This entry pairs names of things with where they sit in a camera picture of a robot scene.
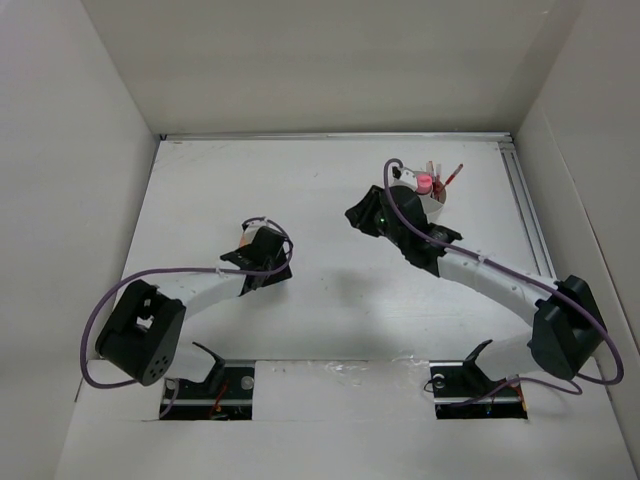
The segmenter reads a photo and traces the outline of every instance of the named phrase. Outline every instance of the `screw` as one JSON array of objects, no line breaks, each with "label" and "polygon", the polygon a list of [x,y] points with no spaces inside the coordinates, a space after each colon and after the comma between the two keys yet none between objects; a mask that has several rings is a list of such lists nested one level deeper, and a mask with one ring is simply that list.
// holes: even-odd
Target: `screw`
[{"label": "screw", "polygon": [[431,383],[433,384],[433,388],[437,388],[440,390],[445,387],[444,383],[444,375],[441,373],[436,373],[433,377],[431,377]]},{"label": "screw", "polygon": [[254,383],[255,380],[253,379],[253,377],[250,377],[248,375],[246,377],[242,377],[242,379],[240,380],[240,386],[243,390],[251,390]]}]

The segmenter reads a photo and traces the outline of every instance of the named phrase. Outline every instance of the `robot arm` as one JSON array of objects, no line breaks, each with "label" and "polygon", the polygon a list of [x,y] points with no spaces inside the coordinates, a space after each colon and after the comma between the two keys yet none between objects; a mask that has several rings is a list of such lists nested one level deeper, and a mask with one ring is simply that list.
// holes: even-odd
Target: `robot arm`
[{"label": "robot arm", "polygon": [[[347,210],[351,226],[370,236],[386,237],[412,265],[476,290],[516,313],[532,327],[530,334],[499,342],[487,340],[466,359],[455,362],[455,371],[448,370],[448,377],[455,377],[458,387],[462,386],[458,392],[463,394],[457,396],[482,396],[495,388],[496,382],[534,370],[543,370],[564,380],[574,378],[602,342],[598,332],[578,312],[557,301],[549,292],[492,268],[488,263],[494,262],[487,261],[481,251],[470,248],[458,232],[429,223],[417,188],[412,188],[410,182],[407,184],[406,170],[397,176],[403,181],[390,187],[397,208],[391,206],[382,188],[372,186],[362,201]],[[427,242],[410,231],[394,210],[399,210],[411,225],[434,241]],[[477,258],[459,253],[454,245],[473,250]],[[518,269],[510,270],[569,296],[604,326],[589,286],[583,280],[570,276],[559,282]]]},{"label": "robot arm", "polygon": [[[166,376],[216,391],[225,362],[201,345],[179,342],[183,323],[216,303],[292,276],[288,265],[276,269],[287,261],[282,232],[248,227],[243,238],[246,245],[220,257],[218,273],[175,276],[158,285],[130,283],[100,332],[96,351],[143,386]],[[271,271],[277,273],[260,275]]]}]

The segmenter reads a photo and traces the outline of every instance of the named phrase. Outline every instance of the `red wire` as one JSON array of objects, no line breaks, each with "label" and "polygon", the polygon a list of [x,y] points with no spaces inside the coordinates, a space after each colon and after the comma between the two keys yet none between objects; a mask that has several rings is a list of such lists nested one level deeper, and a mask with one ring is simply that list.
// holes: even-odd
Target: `red wire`
[{"label": "red wire", "polygon": [[222,384],[222,389],[220,390],[220,393],[216,397],[216,401],[211,407],[211,410],[209,410],[209,418],[213,417],[213,414],[217,411],[218,403],[220,403],[220,399],[226,393],[227,388],[229,388],[229,380],[225,380],[225,382]]}]

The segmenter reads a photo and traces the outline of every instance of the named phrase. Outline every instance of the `pink object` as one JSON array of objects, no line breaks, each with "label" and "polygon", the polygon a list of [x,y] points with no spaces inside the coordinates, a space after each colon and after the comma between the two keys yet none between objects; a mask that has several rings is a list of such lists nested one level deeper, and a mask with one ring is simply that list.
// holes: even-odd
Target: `pink object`
[{"label": "pink object", "polygon": [[431,178],[431,175],[427,175],[426,173],[418,174],[416,175],[416,180],[418,181],[416,193],[419,193],[420,195],[427,195],[431,193],[431,190],[433,189],[433,178]]}]

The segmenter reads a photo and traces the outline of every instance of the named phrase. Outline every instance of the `white wall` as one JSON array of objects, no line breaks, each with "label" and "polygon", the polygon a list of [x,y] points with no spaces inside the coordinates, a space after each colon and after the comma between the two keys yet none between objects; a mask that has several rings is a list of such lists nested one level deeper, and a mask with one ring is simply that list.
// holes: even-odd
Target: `white wall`
[{"label": "white wall", "polygon": [[[611,395],[636,466],[639,21],[636,0],[587,1],[516,137],[556,270],[588,279],[623,350],[627,377]],[[608,354],[601,358],[611,371]]]},{"label": "white wall", "polygon": [[55,472],[154,140],[79,0],[0,0],[0,465]]},{"label": "white wall", "polygon": [[150,128],[511,130],[583,0],[83,0]]}]

